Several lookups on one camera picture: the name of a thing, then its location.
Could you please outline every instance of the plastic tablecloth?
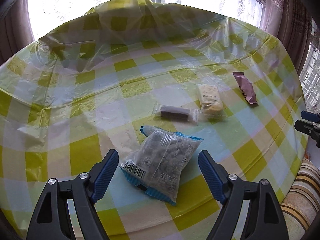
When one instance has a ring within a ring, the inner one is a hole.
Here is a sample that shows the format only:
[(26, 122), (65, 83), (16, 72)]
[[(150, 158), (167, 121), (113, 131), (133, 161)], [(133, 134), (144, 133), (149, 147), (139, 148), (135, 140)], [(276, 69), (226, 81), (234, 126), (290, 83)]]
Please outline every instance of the plastic tablecloth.
[[(245, 101), (233, 71), (253, 83), (257, 106)], [(152, 115), (156, 103), (199, 107), (196, 84), (211, 82), (223, 91), (224, 119), (192, 125)], [(205, 239), (221, 206), (201, 175), (199, 151), (242, 179), (268, 179), (282, 201), (307, 143), (293, 126), (304, 109), (297, 73), (275, 37), (188, 6), (111, 0), (0, 67), (0, 207), (25, 236), (48, 179), (89, 171), (111, 148), (123, 158), (139, 149), (141, 125), (156, 125), (204, 139), (182, 171), (177, 205), (145, 195), (117, 168), (97, 213), (111, 240)], [(70, 213), (81, 236), (71, 202)]]

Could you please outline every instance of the wrapped snack bar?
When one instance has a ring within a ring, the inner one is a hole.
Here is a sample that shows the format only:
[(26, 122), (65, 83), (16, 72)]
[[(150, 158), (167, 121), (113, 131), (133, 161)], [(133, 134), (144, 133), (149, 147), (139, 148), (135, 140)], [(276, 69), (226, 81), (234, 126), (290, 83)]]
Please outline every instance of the wrapped snack bar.
[(201, 105), (200, 113), (214, 116), (223, 110), (223, 103), (217, 86), (199, 84), (198, 96)]
[(242, 95), (249, 104), (257, 103), (256, 93), (253, 90), (253, 85), (249, 82), (244, 72), (233, 72)]
[(140, 150), (119, 165), (131, 184), (175, 205), (181, 171), (203, 139), (150, 125), (142, 126), (140, 131), (147, 136)]
[(198, 109), (190, 109), (176, 106), (163, 106), (156, 104), (153, 109), (155, 116), (160, 116), (170, 119), (180, 119), (187, 122), (197, 123), (198, 122)]

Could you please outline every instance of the pink curtain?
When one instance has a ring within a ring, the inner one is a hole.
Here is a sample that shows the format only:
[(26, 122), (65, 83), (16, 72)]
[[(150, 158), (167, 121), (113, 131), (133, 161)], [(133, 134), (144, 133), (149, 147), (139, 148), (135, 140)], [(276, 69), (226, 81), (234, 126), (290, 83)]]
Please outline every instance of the pink curtain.
[(281, 24), (284, 0), (266, 0), (262, 12), (260, 28), (267, 33), (277, 36)]
[(33, 41), (28, 0), (16, 0), (0, 21), (0, 66)]

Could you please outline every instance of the green checkered pattern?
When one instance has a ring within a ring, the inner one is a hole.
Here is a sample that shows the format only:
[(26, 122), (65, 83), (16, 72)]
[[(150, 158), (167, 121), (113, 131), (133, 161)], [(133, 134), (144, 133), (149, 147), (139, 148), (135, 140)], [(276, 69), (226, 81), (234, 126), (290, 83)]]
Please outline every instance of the green checkered pattern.
[[(232, 75), (244, 71), (258, 105)], [(199, 125), (157, 119), (156, 103), (199, 108), (198, 83), (218, 84), (227, 117)], [(242, 179), (271, 182), (282, 201), (307, 137), (294, 129), (305, 110), (281, 42), (216, 13), (149, 0), (112, 0), (35, 41), (0, 68), (0, 207), (25, 236), (52, 177), (71, 179), (115, 148), (139, 149), (141, 125), (204, 138), (198, 148)], [(111, 240), (205, 239), (220, 210), (197, 166), (183, 170), (177, 205), (146, 196), (119, 169), (97, 213)], [(81, 236), (69, 205), (76, 236)], [(235, 239), (241, 235), (241, 213)]]

